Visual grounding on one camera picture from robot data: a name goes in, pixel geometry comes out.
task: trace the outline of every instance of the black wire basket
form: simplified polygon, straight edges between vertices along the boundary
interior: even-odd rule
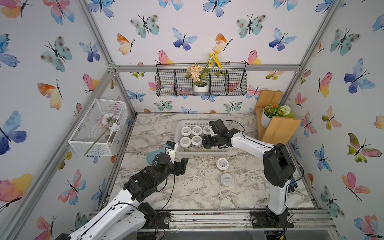
[[[195,93],[187,68],[159,69],[156,72],[157,96],[244,96],[247,93],[247,73],[244,67],[212,68],[206,77],[209,92]]]

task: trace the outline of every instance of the white jar lid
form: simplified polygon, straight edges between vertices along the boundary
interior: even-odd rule
[[[192,133],[192,129],[188,126],[185,126],[181,129],[181,135],[183,136],[189,136]]]
[[[192,144],[195,146],[201,145],[202,141],[203,141],[203,139],[199,135],[193,136],[193,138],[192,138]]]
[[[205,135],[211,135],[211,131],[210,131],[210,126],[209,125],[206,125],[204,128],[203,128],[203,133]]]
[[[225,158],[219,158],[216,162],[216,166],[218,169],[220,170],[227,170],[228,167],[229,167],[229,163],[228,163],[228,160],[225,159]]]
[[[182,137],[180,139],[180,146],[189,147],[191,145],[191,139],[189,137]]]
[[[194,126],[192,128],[193,135],[201,135],[203,133],[203,129],[199,126]]]
[[[221,175],[220,179],[221,179],[221,183],[226,187],[231,186],[234,182],[232,175],[228,173],[224,173],[223,175]]]

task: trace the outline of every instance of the white wire basket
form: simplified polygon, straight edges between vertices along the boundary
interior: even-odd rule
[[[121,126],[118,128],[117,132],[109,134],[109,130],[107,130],[101,138],[99,138],[99,136],[112,125],[111,123],[107,125],[102,124],[101,119],[106,113],[114,113],[117,115],[117,125]],[[76,153],[85,154],[92,144],[99,138],[87,155],[113,156],[115,155],[117,141],[120,138],[126,118],[127,106],[125,102],[95,99],[76,130],[71,135],[68,143]]]
[[[227,148],[222,148],[219,149],[219,147],[211,147],[211,149],[206,149],[202,145],[199,147],[195,147],[191,144],[187,149],[182,147],[180,145],[180,140],[182,137],[184,137],[181,134],[181,129],[185,126],[190,127],[191,129],[194,126],[200,126],[201,128],[204,128],[206,125],[209,124],[210,121],[215,121],[215,120],[201,120],[201,119],[196,119],[196,120],[182,120],[177,123],[176,126],[176,133],[175,133],[175,142],[179,143],[178,147],[176,149],[176,153],[186,156],[186,157],[192,157],[192,156],[199,156],[199,157],[219,157],[219,156],[225,156],[229,153],[232,152],[231,147]]]

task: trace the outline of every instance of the white flower pot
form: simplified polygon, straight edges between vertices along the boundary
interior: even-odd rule
[[[267,107],[265,107],[264,109],[263,109],[263,113],[262,113],[262,126],[264,127],[264,128],[268,128],[268,126],[269,126],[269,124],[271,123],[271,118],[269,118],[269,117],[267,117],[266,115],[265,115],[265,113],[264,113],[264,110],[266,109]]]
[[[199,87],[199,86],[193,85],[193,92],[194,93],[207,93],[207,92],[209,92],[209,85],[207,84],[204,87]]]

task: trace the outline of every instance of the marble tabletop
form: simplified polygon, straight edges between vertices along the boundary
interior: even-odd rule
[[[254,114],[139,114],[123,157],[116,181],[111,192],[112,199],[124,183],[144,167],[148,166],[146,156],[164,148],[166,141],[174,141],[178,121],[190,119],[236,120],[245,128],[245,134],[257,138],[257,121]],[[242,129],[235,122],[225,122],[229,129]],[[182,156],[176,154],[175,161]],[[228,159],[229,168],[221,171],[216,166],[218,157],[190,157],[186,173],[175,178],[172,197],[164,209],[256,209],[268,204],[270,184],[264,176],[263,161],[237,148],[233,148]],[[234,183],[229,187],[221,184],[220,177],[229,173]],[[161,192],[155,192],[145,199],[154,209],[162,208],[169,199],[174,182],[173,175]],[[310,196],[302,180],[298,188],[289,193],[286,205],[290,208],[313,208]],[[158,186],[161,189],[165,181]]]

